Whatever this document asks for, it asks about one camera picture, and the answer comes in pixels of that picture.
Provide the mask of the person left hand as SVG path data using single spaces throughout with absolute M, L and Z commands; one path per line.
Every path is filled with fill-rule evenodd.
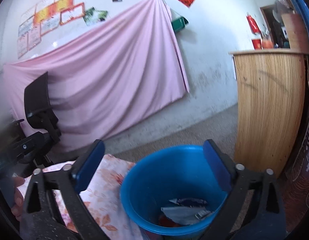
M 25 183 L 25 179 L 19 176 L 13 177 L 14 182 L 14 206 L 11 208 L 12 214 L 18 221 L 21 221 L 24 198 L 18 187 Z

